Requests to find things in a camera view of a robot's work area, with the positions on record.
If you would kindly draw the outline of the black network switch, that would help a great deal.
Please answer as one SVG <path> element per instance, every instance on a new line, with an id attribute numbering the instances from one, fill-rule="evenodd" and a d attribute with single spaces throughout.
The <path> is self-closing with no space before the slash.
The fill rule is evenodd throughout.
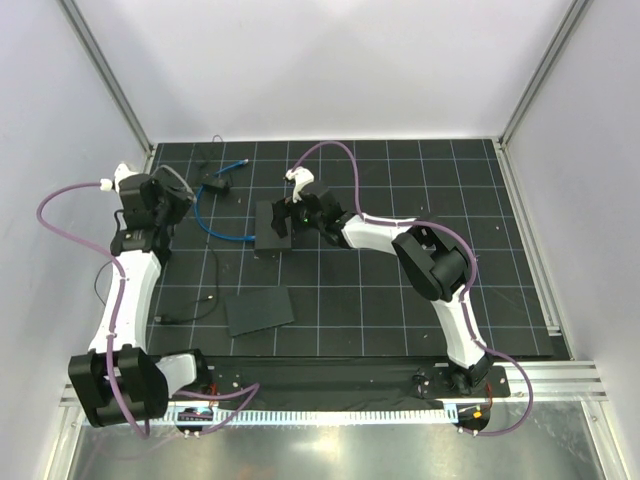
<path id="1" fill-rule="evenodd" d="M 274 218 L 272 203 L 266 200 L 255 205 L 254 253 L 258 258 L 266 258 L 287 253 L 292 248 L 291 237 L 281 238 L 271 223 Z"/>
<path id="2" fill-rule="evenodd" d="M 275 328 L 295 321 L 289 291 L 284 286 L 227 297 L 225 312 L 231 337 Z"/>

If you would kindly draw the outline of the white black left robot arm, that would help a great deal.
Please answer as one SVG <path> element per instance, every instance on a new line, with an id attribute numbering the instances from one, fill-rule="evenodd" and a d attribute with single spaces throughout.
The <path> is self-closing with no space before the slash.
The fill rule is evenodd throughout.
<path id="1" fill-rule="evenodd" d="M 118 165 L 113 179 L 124 227 L 110 244 L 112 280 L 98 330 L 87 353 L 72 357 L 68 374 L 89 423 L 97 428 L 140 423 L 165 415 L 180 391 L 190 400 L 208 395 L 212 377 L 197 350 L 153 359 L 145 350 L 153 291 L 171 257 L 175 227 L 194 203 L 183 178 L 141 173 Z"/>

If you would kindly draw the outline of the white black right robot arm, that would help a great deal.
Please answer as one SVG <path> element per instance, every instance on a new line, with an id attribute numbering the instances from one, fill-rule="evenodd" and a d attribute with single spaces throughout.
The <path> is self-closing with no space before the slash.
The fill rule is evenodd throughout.
<path id="1" fill-rule="evenodd" d="M 395 256 L 414 290 L 431 302 L 443 330 L 449 382 L 473 396 L 487 381 L 493 356 L 482 338 L 469 290 L 477 274 L 460 235 L 434 217 L 392 219 L 344 210 L 328 188 L 312 182 L 272 204 L 271 228 L 282 238 L 312 228 L 331 245 Z"/>

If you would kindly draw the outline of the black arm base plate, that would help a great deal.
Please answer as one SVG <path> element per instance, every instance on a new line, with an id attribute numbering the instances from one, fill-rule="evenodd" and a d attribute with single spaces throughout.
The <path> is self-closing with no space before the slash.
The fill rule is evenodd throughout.
<path id="1" fill-rule="evenodd" d="M 218 393 L 260 385 L 251 406 L 258 410 L 364 411 L 402 410 L 431 406 L 435 401 L 482 401 L 511 395 L 505 369 L 493 366 L 486 379 L 463 395 L 449 368 L 425 358 L 217 358 L 210 374 L 190 390 Z"/>

